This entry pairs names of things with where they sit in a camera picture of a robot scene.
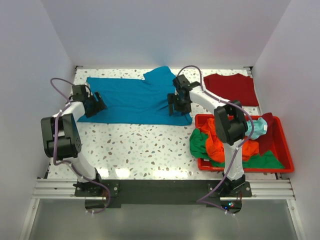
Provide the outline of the blue t shirt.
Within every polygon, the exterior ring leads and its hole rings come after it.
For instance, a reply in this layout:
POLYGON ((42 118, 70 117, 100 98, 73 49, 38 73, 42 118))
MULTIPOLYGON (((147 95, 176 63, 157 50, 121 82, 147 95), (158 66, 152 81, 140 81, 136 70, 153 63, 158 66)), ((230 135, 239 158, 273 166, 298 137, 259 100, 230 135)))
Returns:
POLYGON ((162 66, 144 73, 143 79, 89 77, 86 82, 107 106, 82 123, 189 126, 192 117, 180 112, 169 114, 167 95, 175 92, 175 75, 162 66))

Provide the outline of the red plastic bin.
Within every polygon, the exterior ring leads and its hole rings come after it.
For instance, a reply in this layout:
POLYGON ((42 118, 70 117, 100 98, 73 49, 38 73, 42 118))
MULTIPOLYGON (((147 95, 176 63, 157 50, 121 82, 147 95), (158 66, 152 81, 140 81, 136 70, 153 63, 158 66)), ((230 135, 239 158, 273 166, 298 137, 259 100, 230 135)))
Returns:
MULTIPOLYGON (((257 120, 262 116, 252 115, 253 120, 257 120)), ((212 114, 197 114, 195 115, 195 127, 200 129, 208 119, 213 118, 212 114)), ((273 116, 273 137, 272 145, 269 152, 272 152, 275 158, 283 165, 284 168, 276 167, 243 167, 244 172, 246 173, 292 173, 295 168, 292 161, 292 157, 288 148, 288 144, 285 138, 285 134, 282 128, 280 119, 277 116, 273 116)), ((224 167, 216 167, 210 163, 209 160, 203 158, 197 159, 198 168, 202 171, 210 172, 221 172, 224 170, 224 167)))

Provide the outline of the folded dark red t shirt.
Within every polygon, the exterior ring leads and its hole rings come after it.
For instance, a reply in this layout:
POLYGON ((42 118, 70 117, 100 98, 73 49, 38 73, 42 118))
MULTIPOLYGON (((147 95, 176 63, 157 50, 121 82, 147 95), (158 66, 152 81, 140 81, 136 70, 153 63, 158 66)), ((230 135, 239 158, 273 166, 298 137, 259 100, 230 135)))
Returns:
POLYGON ((217 73, 204 77, 208 91, 226 100, 238 100, 243 106, 258 107, 254 81, 249 76, 240 73, 234 75, 219 75, 217 73))

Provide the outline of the green t shirt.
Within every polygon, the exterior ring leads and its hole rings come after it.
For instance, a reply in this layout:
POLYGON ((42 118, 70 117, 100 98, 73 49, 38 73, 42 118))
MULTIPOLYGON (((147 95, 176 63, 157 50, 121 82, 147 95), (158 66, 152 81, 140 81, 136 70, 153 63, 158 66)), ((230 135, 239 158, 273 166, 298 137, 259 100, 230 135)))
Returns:
MULTIPOLYGON (((210 159, 206 151, 206 140, 208 136, 196 128, 189 139, 189 150, 192 156, 195 158, 202 158, 204 160, 209 160, 214 167, 225 167, 224 165, 218 165, 216 162, 210 159)), ((265 152, 264 155, 254 155, 249 161, 242 161, 243 167, 276 167, 283 169, 284 166, 275 158, 272 151, 265 152)))

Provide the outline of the aluminium frame rail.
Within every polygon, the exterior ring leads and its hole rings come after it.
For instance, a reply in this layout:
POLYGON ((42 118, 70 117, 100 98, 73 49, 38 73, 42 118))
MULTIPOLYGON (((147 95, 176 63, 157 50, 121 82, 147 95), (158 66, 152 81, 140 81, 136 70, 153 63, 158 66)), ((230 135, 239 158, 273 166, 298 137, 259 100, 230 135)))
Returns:
MULTIPOLYGON (((249 180, 254 200, 295 200, 289 180, 249 180)), ((75 179, 38 179, 33 199, 73 199, 75 179)))

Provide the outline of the dark red crumpled shirt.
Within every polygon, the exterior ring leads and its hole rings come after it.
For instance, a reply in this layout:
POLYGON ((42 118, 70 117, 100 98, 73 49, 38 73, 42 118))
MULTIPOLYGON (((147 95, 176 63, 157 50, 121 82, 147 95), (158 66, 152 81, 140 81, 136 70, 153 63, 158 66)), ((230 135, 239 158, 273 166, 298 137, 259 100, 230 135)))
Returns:
POLYGON ((256 141, 259 144, 259 154, 264 155, 265 152, 271 149, 273 143, 273 126, 274 126, 274 116, 271 112, 262 115, 262 118, 267 123, 266 134, 261 135, 256 141))

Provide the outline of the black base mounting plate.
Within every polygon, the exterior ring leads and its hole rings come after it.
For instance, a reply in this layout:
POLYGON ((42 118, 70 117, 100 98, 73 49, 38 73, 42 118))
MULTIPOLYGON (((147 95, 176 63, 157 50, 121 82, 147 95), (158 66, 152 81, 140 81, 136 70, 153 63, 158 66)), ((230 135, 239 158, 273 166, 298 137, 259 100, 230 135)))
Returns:
POLYGON ((226 207, 222 198, 235 198, 235 209, 240 209, 240 199, 252 197, 249 182, 240 187, 228 190, 221 185, 211 192, 219 180, 115 180, 106 179, 100 185, 77 182, 74 195, 87 198, 84 202, 87 210, 121 208, 122 205, 195 205, 196 201, 206 194, 214 204, 226 207))

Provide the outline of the orange t shirt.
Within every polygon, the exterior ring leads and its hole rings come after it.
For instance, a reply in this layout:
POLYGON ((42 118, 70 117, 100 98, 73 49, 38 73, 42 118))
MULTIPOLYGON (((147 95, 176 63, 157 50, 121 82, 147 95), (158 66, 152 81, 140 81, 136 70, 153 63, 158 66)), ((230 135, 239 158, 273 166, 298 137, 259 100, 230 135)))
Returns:
MULTIPOLYGON (((205 142, 207 155, 212 161, 218 165, 224 165, 225 153, 224 145, 219 140, 216 134, 215 120, 209 118, 206 123, 200 128, 201 132, 208 136, 205 142)), ((248 162, 252 156, 259 154, 259 143, 254 140, 248 140, 242 146, 242 160, 248 162)))

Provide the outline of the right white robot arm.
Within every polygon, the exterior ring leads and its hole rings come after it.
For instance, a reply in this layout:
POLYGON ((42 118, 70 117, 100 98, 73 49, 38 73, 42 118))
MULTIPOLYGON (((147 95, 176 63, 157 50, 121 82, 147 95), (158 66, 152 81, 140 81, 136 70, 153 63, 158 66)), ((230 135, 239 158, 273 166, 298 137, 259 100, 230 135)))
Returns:
POLYGON ((183 74, 175 77, 172 83, 175 92, 167 95, 170 115, 190 113, 191 103, 213 113, 216 136, 223 143, 224 150, 223 178, 214 189, 220 189, 227 196, 235 196, 246 182, 242 148, 248 125, 241 103, 217 97, 207 92, 200 82, 189 82, 183 74))

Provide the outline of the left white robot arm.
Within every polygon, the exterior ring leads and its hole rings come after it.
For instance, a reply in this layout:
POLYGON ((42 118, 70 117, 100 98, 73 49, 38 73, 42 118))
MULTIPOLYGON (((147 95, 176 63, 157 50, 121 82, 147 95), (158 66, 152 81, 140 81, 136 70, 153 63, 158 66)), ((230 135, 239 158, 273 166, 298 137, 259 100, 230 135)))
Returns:
POLYGON ((92 93, 86 84, 73 85, 65 107, 40 121, 46 156, 52 158, 55 166, 68 166, 77 177, 73 186, 92 197, 108 196, 108 191, 98 170, 81 153, 82 142, 77 121, 83 116, 93 117, 105 109, 107 106, 98 92, 92 93))

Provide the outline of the light teal t shirt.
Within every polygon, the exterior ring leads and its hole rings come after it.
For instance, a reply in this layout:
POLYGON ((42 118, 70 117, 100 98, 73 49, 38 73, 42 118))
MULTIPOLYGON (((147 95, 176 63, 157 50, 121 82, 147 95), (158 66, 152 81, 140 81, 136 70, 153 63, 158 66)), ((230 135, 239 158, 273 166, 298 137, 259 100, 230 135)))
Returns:
POLYGON ((247 121, 247 131, 245 132, 246 137, 250 137, 251 140, 257 140, 259 137, 265 135, 268 131, 268 123, 263 117, 259 117, 256 120, 247 121))

